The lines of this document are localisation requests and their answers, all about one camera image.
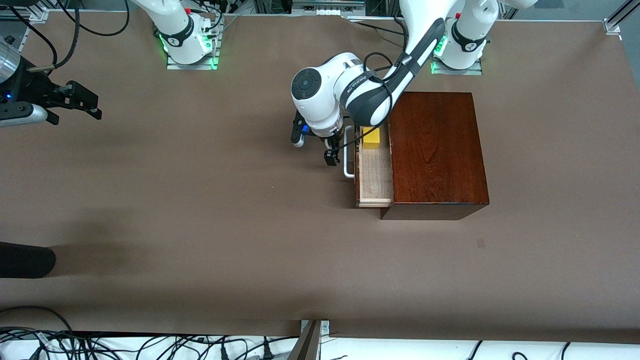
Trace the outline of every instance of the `silver cylinder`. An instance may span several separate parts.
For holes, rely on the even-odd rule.
[[[0,84],[10,78],[20,65],[20,53],[0,39]]]

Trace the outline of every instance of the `black strap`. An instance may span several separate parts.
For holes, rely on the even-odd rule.
[[[193,33],[193,18],[190,16],[187,17],[189,18],[187,27],[177,34],[169,35],[163,33],[162,31],[158,31],[167,45],[172,47],[180,47],[182,46],[182,43],[191,36],[191,34]]]
[[[418,62],[415,60],[415,58],[413,58],[413,56],[403,51],[400,54],[400,57],[398,57],[398,62],[406,66],[407,69],[409,69],[409,71],[413,74],[414,77],[418,76],[418,73],[420,72],[421,67],[420,67],[420,64],[418,64]]]
[[[486,37],[483,37],[478,40],[471,40],[469,38],[465,38],[458,31],[457,20],[456,22],[453,23],[453,26],[451,26],[451,35],[453,35],[453,40],[455,40],[458,44],[460,44],[460,47],[462,47],[462,51],[464,51],[465,53],[473,53],[480,45],[482,45],[482,43],[486,39]]]
[[[376,73],[373,71],[365,71],[362,74],[360,74],[357,78],[351,80],[351,82],[349,83],[349,85],[347,85],[347,87],[342,91],[342,94],[340,95],[340,104],[344,107],[347,106],[347,100],[349,99],[349,96],[351,95],[351,93],[356,90],[356,88],[358,88],[358,86],[360,86],[360,84],[362,84],[363,82],[373,78],[376,76]]]

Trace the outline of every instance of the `dark wooden cabinet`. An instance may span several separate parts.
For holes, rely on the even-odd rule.
[[[459,220],[489,204],[473,97],[407,92],[389,118],[385,220]]]

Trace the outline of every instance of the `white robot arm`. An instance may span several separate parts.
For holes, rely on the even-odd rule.
[[[517,9],[524,9],[538,0],[501,0]],[[487,44],[489,30],[498,19],[498,0],[467,0],[458,19],[447,20],[447,43],[442,62],[457,70],[468,69],[480,59]]]
[[[327,165],[338,162],[340,135],[346,110],[358,126],[377,126],[418,74],[445,34],[445,17],[457,0],[400,0],[408,39],[406,48],[380,80],[352,53],[342,53],[319,67],[299,71],[291,85],[298,109],[291,141],[304,144],[303,124],[324,140]]]
[[[212,51],[211,20],[196,13],[187,14],[180,0],[132,1],[153,20],[164,47],[177,63],[194,63]]]
[[[358,126],[378,126],[390,113],[400,95],[417,76],[445,34],[463,33],[464,37],[447,42],[458,42],[441,56],[452,59],[447,65],[467,64],[469,67],[481,56],[486,35],[495,22],[497,0],[467,0],[458,21],[445,18],[458,0],[400,0],[400,8],[406,22],[408,41],[406,48],[391,66],[383,79],[365,68],[352,53],[342,53],[327,60],[319,67],[299,71],[291,84],[291,96],[298,113],[294,120],[291,142],[300,147],[305,135],[315,135],[327,147],[324,154],[327,165],[339,162],[344,109]],[[537,0],[507,0],[505,3],[525,8]],[[465,44],[469,40],[473,45]]]

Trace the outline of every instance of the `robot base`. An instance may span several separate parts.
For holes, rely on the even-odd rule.
[[[480,59],[476,60],[476,62],[471,65],[468,69],[458,70],[452,69],[445,65],[442,60],[436,58],[435,56],[431,59],[431,73],[432,74],[445,74],[445,75],[482,75],[482,62]]]
[[[210,19],[204,19],[206,26],[211,26]],[[208,33],[204,35],[212,36],[211,39],[204,40],[206,45],[211,46],[213,49],[209,54],[206,54],[202,59],[192,64],[177,63],[171,56],[166,57],[167,70],[216,70],[218,68],[218,61],[220,59],[220,47],[222,45],[222,34],[225,25],[225,18],[220,19],[220,23]]]

